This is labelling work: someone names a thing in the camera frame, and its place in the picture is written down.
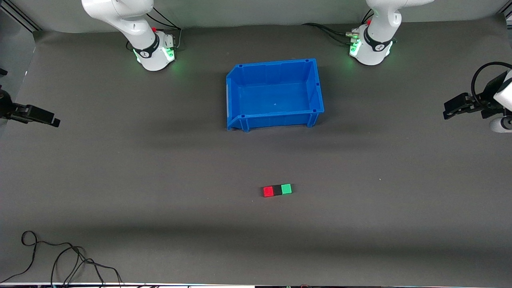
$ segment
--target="green led light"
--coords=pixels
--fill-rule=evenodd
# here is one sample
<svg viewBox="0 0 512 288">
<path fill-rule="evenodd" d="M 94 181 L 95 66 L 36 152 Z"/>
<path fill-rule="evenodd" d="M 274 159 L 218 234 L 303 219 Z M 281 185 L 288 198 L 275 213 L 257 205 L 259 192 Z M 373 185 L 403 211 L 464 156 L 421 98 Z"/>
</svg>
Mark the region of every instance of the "green led light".
<svg viewBox="0 0 512 288">
<path fill-rule="evenodd" d="M 350 49 L 350 55 L 356 56 L 359 52 L 359 48 L 361 47 L 361 39 L 358 39 L 354 44 L 352 44 L 352 49 Z"/>
<path fill-rule="evenodd" d="M 164 52 L 164 55 L 165 57 L 167 58 L 167 60 L 170 62 L 170 61 L 174 61 L 174 51 L 172 48 L 164 48 L 162 47 L 162 51 Z"/>
</svg>

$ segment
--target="white wall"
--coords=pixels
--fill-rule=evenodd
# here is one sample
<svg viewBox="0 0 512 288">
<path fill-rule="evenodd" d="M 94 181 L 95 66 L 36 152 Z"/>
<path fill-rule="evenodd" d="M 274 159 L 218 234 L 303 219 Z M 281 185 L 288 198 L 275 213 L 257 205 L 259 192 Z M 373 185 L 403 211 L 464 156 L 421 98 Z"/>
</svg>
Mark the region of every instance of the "white wall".
<svg viewBox="0 0 512 288">
<path fill-rule="evenodd" d="M 114 31 L 109 25 L 88 17 L 80 0 L 14 2 L 47 30 L 72 33 Z M 406 22 L 470 20 L 496 13 L 506 2 L 436 0 L 421 7 L 403 9 L 402 13 Z M 364 0 L 155 0 L 155 7 L 183 28 L 355 23 L 368 10 Z"/>
</svg>

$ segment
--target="cable connector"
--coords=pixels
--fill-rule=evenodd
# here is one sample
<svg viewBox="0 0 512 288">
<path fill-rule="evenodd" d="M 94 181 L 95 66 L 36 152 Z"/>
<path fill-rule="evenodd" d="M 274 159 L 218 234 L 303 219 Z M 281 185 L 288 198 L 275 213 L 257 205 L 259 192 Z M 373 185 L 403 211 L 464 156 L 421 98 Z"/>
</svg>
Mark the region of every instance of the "cable connector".
<svg viewBox="0 0 512 288">
<path fill-rule="evenodd" d="M 345 32 L 345 36 L 348 38 L 359 39 L 359 32 Z"/>
</svg>

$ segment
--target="green block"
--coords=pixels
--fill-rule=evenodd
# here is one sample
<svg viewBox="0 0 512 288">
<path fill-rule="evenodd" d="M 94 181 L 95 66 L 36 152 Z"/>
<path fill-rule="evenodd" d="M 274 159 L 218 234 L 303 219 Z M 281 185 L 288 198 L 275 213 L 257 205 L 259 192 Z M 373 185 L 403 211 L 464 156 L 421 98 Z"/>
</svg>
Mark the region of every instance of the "green block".
<svg viewBox="0 0 512 288">
<path fill-rule="evenodd" d="M 291 184 L 281 185 L 281 191 L 283 192 L 283 194 L 290 194 L 291 193 Z"/>
</svg>

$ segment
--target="red block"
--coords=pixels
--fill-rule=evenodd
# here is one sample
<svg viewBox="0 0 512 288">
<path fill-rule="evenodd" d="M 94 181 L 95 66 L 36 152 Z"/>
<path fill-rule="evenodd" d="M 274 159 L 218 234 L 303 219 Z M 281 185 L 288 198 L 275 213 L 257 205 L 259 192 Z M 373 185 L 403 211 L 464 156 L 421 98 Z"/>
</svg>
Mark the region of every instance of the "red block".
<svg viewBox="0 0 512 288">
<path fill-rule="evenodd" d="M 272 197 L 274 196 L 274 189 L 272 186 L 263 187 L 263 197 Z"/>
</svg>

